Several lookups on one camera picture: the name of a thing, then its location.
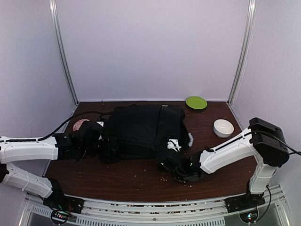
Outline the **black backpack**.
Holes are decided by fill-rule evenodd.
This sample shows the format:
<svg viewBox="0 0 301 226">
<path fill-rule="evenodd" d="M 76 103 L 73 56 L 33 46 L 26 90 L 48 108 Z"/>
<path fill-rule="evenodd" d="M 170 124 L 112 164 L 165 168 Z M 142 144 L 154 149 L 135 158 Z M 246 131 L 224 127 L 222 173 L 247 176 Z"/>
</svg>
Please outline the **black backpack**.
<svg viewBox="0 0 301 226">
<path fill-rule="evenodd" d="M 179 105 L 130 105 L 117 107 L 104 125 L 102 140 L 115 138 L 119 157 L 102 158 L 103 163 L 120 160 L 154 159 L 167 150 L 167 139 L 174 135 L 182 147 L 190 148 L 193 136 L 184 123 L 185 112 Z"/>
</svg>

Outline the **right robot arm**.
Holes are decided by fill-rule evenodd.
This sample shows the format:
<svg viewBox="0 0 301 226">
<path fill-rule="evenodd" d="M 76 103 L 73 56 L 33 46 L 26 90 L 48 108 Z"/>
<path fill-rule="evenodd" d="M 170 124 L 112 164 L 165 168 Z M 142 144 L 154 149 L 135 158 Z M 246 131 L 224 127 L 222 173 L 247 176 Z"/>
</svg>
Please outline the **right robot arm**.
<svg viewBox="0 0 301 226">
<path fill-rule="evenodd" d="M 176 140 L 156 156 L 156 162 L 181 183 L 198 181 L 241 159 L 256 156 L 258 163 L 247 183 L 241 204 L 250 208 L 263 196 L 266 186 L 276 172 L 299 151 L 285 142 L 282 129 L 260 118 L 252 118 L 249 126 L 230 140 L 185 158 Z"/>
</svg>

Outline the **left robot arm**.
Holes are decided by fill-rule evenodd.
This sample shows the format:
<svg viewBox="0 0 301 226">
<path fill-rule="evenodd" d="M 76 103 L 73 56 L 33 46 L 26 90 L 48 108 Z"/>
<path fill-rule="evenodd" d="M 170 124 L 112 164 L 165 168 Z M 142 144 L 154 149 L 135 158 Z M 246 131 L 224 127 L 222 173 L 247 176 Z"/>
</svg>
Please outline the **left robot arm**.
<svg viewBox="0 0 301 226">
<path fill-rule="evenodd" d="M 68 200 L 57 180 L 34 175 L 14 162 L 69 159 L 79 162 L 95 156 L 105 163 L 119 160 L 116 142 L 105 136 L 102 121 L 83 121 L 70 134 L 55 133 L 27 139 L 3 137 L 0 141 L 0 182 L 36 194 L 49 200 L 57 209 L 63 209 Z"/>
</svg>

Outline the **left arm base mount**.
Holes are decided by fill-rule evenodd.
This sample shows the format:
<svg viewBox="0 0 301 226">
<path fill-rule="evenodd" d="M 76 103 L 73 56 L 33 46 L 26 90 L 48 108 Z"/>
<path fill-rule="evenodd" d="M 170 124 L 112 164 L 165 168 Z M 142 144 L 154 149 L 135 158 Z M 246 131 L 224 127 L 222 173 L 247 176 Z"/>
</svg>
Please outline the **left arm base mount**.
<svg viewBox="0 0 301 226">
<path fill-rule="evenodd" d="M 84 206 L 83 199 L 70 196 L 66 196 L 59 204 L 45 198 L 42 198 L 42 201 L 52 210 L 50 219 L 56 225 L 65 224 L 68 220 L 75 218 L 74 214 L 80 214 Z"/>
</svg>

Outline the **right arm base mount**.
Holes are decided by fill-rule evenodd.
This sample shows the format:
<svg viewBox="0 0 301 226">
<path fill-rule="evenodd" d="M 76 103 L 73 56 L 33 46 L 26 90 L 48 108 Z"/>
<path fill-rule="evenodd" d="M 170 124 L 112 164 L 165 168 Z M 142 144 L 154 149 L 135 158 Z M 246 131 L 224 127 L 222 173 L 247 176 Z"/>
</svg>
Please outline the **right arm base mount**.
<svg viewBox="0 0 301 226">
<path fill-rule="evenodd" d="M 243 194 L 224 201 L 228 213 L 238 212 L 241 221 L 247 224 L 259 220 L 258 207 L 265 204 L 263 194 Z"/>
</svg>

